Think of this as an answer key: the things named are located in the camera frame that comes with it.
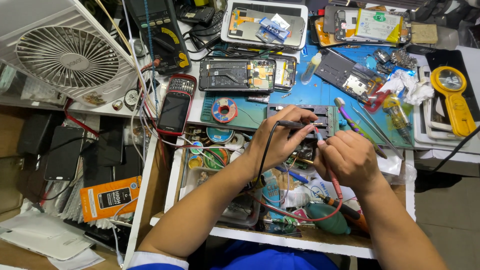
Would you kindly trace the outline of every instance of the white sleeve cuff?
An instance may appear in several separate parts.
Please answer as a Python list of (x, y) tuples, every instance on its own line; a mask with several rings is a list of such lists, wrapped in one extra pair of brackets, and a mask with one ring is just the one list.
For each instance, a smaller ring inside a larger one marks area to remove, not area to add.
[(152, 264), (152, 263), (166, 263), (166, 264), (176, 265), (176, 266), (182, 267), (184, 270), (188, 270), (188, 265), (189, 265), (188, 262), (184, 260), (172, 258), (169, 256), (165, 256), (163, 254), (136, 251), (132, 256), (132, 259), (130, 260), (130, 265), (128, 265), (127, 269), (135, 266)]

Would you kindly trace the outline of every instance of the forearm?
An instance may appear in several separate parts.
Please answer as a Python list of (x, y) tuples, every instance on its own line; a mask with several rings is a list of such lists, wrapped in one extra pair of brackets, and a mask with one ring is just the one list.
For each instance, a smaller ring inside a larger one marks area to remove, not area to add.
[(138, 250), (187, 257), (204, 242), (227, 205), (252, 180), (253, 174), (244, 159), (236, 159), (165, 213)]
[(447, 269), (428, 237), (409, 216), (382, 177), (371, 192), (358, 194), (375, 256), (383, 269)]

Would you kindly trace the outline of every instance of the hand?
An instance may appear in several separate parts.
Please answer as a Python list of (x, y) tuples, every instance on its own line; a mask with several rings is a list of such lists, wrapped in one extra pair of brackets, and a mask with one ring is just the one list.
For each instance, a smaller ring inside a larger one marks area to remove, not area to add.
[[(243, 157), (248, 163), (248, 166), (254, 168), (254, 177), (257, 177), (258, 175), (268, 137), (278, 120), (310, 123), (310, 120), (315, 121), (317, 119), (318, 117), (310, 110), (300, 109), (294, 105), (288, 105), (276, 115), (263, 120), (262, 124), (255, 132), (255, 135), (253, 135), (252, 141), (249, 143), (245, 153), (241, 155), (241, 157)], [(284, 162), (313, 129), (315, 129), (315, 127), (309, 124), (304, 128), (297, 130), (289, 139), (288, 134), (290, 133), (290, 129), (278, 126), (273, 133), (272, 140), (270, 141), (262, 172)]]
[(318, 141), (313, 165), (319, 175), (330, 180), (325, 163), (330, 165), (341, 185), (355, 193), (369, 192), (383, 180), (372, 143), (351, 130), (338, 131), (327, 141)]

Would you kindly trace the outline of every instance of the fan grille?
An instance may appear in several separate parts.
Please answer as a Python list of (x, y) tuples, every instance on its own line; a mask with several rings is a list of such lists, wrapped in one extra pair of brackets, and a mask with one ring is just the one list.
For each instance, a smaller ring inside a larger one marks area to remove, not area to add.
[(17, 56), (31, 74), (56, 86), (97, 87), (111, 80), (119, 69), (112, 47), (88, 32), (48, 26), (24, 34)]

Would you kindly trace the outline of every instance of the wristwatch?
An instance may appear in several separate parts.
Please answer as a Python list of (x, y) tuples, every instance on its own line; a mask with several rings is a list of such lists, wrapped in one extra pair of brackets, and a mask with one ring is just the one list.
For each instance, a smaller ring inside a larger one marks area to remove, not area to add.
[(138, 98), (139, 92), (137, 89), (130, 89), (127, 91), (125, 94), (125, 97), (123, 99), (125, 106), (131, 111), (135, 110), (135, 108), (138, 105), (138, 101), (140, 100)]

